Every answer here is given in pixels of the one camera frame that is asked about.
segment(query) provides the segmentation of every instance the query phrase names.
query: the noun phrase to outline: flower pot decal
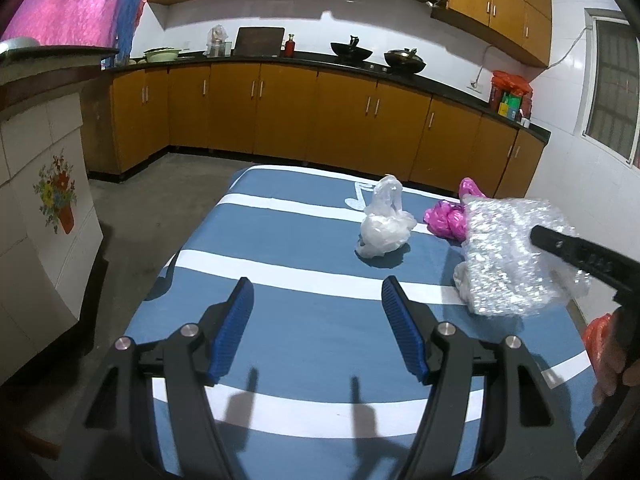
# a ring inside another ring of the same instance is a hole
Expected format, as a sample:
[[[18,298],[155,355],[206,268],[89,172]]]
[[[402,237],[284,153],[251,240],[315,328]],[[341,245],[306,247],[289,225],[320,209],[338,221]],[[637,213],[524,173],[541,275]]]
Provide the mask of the flower pot decal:
[[[69,164],[60,152],[60,156],[53,156],[53,162],[47,167],[45,164],[38,172],[39,183],[33,186],[36,194],[40,195],[42,206],[40,211],[46,217],[46,225],[53,225],[53,232],[58,233],[58,225],[66,234],[74,228],[74,213],[71,204],[76,203],[76,181],[71,180]]]

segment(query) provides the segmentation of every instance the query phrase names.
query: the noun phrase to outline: metal screw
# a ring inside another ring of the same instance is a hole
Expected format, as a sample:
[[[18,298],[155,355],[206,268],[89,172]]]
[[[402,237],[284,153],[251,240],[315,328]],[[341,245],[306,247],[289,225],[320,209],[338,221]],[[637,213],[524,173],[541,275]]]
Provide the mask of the metal screw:
[[[122,336],[116,339],[116,343],[114,344],[116,350],[126,350],[131,346],[131,339],[127,336]]]
[[[442,335],[453,335],[456,333],[456,326],[448,321],[438,325],[438,332]]]
[[[516,348],[520,348],[522,346],[522,341],[520,340],[520,338],[516,335],[508,335],[505,339],[504,342],[507,343],[507,346],[509,348],[513,348],[514,350]]]
[[[198,333],[198,330],[195,323],[187,323],[180,329],[180,333],[185,337],[193,337]]]

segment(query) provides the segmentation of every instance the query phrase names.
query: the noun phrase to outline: floor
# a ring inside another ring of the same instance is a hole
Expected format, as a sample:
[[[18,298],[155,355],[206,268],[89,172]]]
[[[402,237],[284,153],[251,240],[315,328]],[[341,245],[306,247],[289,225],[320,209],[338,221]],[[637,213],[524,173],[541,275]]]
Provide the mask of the floor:
[[[15,416],[32,434],[62,443],[76,403],[109,345],[126,329],[164,264],[251,164],[168,153],[122,184],[91,180],[109,266],[98,306],[95,345],[70,355],[20,399]]]

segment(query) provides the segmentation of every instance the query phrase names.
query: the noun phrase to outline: red bottle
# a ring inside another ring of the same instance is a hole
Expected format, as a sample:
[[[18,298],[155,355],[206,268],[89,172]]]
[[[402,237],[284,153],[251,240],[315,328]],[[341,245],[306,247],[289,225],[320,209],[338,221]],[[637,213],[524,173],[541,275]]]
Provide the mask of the red bottle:
[[[296,42],[293,41],[293,34],[289,34],[289,39],[284,44],[284,57],[293,57]]]

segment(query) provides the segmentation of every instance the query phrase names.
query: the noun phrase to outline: white stripe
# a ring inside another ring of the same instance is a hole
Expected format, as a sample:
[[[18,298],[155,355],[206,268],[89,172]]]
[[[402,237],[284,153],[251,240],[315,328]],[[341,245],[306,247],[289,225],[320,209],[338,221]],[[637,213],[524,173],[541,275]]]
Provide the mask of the white stripe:
[[[263,164],[261,166],[249,166],[244,173],[249,170],[276,170],[276,171],[292,171],[294,173],[305,173],[310,175],[317,176],[325,176],[328,178],[338,178],[340,180],[348,180],[350,182],[361,182],[363,184],[377,184],[377,180],[369,180],[368,178],[361,178],[359,176],[347,175],[344,173],[335,173],[333,171],[325,171],[325,170],[315,170],[314,168],[302,168],[301,166],[277,166],[274,164]],[[229,187],[229,191],[231,191],[232,187],[236,185],[236,182],[242,178],[244,175],[240,175],[233,184]],[[421,191],[419,189],[412,189],[411,187],[402,187],[402,190],[407,193],[412,193],[416,195],[428,196],[429,198],[437,198],[438,200],[448,200],[449,202],[459,203],[460,200],[457,198],[451,198],[449,196],[437,195],[435,193],[429,193],[427,191]]]
[[[259,285],[358,300],[379,301],[382,288],[382,280],[374,278],[294,269],[191,249],[180,251],[175,265],[232,280],[246,276]],[[401,282],[400,285],[410,300],[434,304],[465,304],[454,286],[412,282]]]
[[[298,213],[318,218],[332,218],[335,220],[346,220],[349,222],[362,223],[365,214],[362,211],[347,209],[344,207],[328,207],[324,205],[305,204],[291,200],[281,200],[279,198],[267,198],[263,196],[246,195],[242,193],[229,193],[220,199],[220,204],[235,204],[247,207],[257,207],[260,209],[271,209],[274,211],[284,211],[288,213]],[[416,233],[432,234],[426,224],[418,224],[413,228]]]
[[[566,382],[590,366],[586,352],[542,372]],[[163,378],[153,378],[155,399],[166,402]],[[206,386],[205,392],[216,420],[242,428],[307,438],[373,438],[414,434],[426,399],[401,402],[313,402],[246,392],[224,384]],[[467,422],[482,415],[483,391],[470,393]]]

